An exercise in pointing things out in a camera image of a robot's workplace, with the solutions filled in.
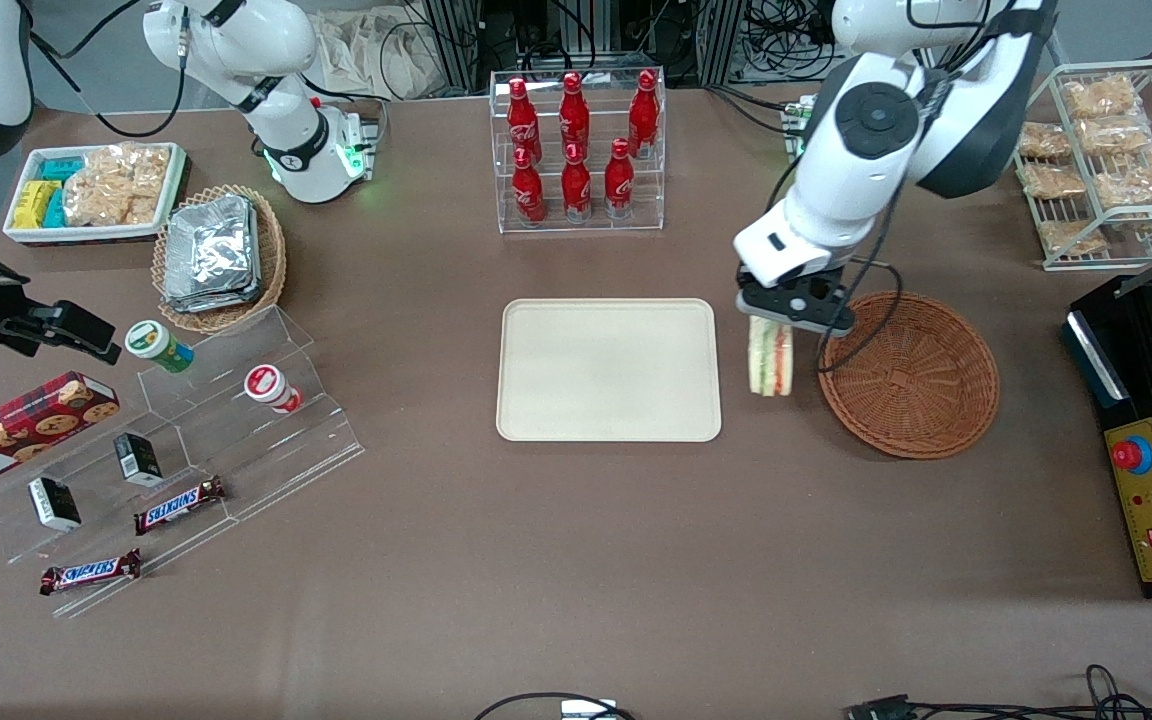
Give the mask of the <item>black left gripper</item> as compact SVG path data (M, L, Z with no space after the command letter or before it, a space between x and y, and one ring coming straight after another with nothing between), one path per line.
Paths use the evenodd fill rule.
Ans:
M764 287L746 266L736 273L736 306L746 314L748 331L760 332L760 318L788 325L788 347L799 346L797 329L829 336L846 336L854 327L855 314L847 306L849 288L842 285L842 270L795 275L773 287Z

